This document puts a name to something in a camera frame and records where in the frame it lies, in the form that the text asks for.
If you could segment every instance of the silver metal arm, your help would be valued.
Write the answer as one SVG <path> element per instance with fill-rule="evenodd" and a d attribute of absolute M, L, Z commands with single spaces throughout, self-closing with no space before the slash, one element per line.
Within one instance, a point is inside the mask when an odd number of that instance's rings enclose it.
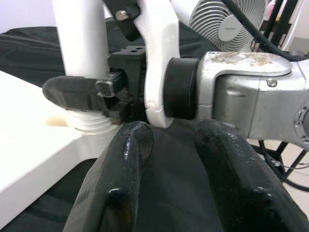
<path fill-rule="evenodd" d="M 215 118 L 244 137 L 309 149 L 309 60 L 265 53 L 207 53 L 198 70 L 197 118 Z"/>

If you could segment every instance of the white pole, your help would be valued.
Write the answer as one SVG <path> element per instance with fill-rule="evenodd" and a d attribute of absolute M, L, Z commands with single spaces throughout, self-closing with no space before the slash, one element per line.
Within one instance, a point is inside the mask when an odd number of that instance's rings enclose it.
<path fill-rule="evenodd" d="M 101 0 L 53 0 L 65 72 L 101 79 L 109 73 L 104 8 Z M 68 111 L 68 124 L 87 132 L 105 132 L 115 125 L 100 113 Z"/>

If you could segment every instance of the floor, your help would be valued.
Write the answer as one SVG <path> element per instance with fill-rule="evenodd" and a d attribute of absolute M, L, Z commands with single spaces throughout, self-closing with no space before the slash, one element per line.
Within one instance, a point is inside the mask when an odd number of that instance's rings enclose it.
<path fill-rule="evenodd" d="M 253 145 L 258 145 L 258 142 L 256 140 L 250 139 L 249 143 Z M 266 148 L 273 149 L 273 150 L 276 150 L 279 144 L 280 144 L 280 141 L 275 141 L 275 140 L 265 141 Z M 284 165 L 290 166 L 301 151 L 302 149 L 300 147 L 293 145 L 293 144 L 288 144 L 288 146 L 286 147 L 286 149 L 284 150 L 282 154 Z M 309 163 L 308 153 L 302 159 L 301 163 Z M 303 186 L 309 186 L 309 168 L 301 169 L 301 170 L 294 170 L 289 176 L 289 179 L 297 184 L 300 184 Z M 300 190 L 292 188 L 287 184 L 283 184 L 283 185 L 285 186 L 287 191 L 290 193 L 294 201 L 299 205 L 299 207 L 304 211 L 304 213 L 309 218 L 309 193 L 302 192 Z"/>

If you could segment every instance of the black cloth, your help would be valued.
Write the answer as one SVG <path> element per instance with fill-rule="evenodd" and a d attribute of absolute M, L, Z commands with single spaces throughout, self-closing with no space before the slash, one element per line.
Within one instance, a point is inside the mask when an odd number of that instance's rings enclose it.
<path fill-rule="evenodd" d="M 107 32 L 110 53 L 143 45 L 142 39 L 127 41 L 113 20 L 108 20 Z M 207 51 L 217 48 L 180 24 L 181 56 L 201 59 Z M 13 29 L 0 35 L 0 70 L 40 87 L 63 75 L 56 28 Z M 222 232 L 207 173 L 195 150 L 194 122 L 175 120 L 168 129 L 152 129 L 155 147 L 140 184 L 136 231 Z M 1 231 L 62 231 L 93 162 L 79 164 Z"/>

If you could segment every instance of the electric fan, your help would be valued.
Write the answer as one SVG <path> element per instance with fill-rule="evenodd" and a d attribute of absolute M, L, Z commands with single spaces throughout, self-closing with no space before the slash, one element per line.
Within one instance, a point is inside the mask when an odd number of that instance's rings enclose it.
<path fill-rule="evenodd" d="M 259 28 L 266 0 L 233 0 Z M 240 51 L 253 38 L 220 0 L 171 0 L 179 20 L 216 45 L 221 51 Z"/>

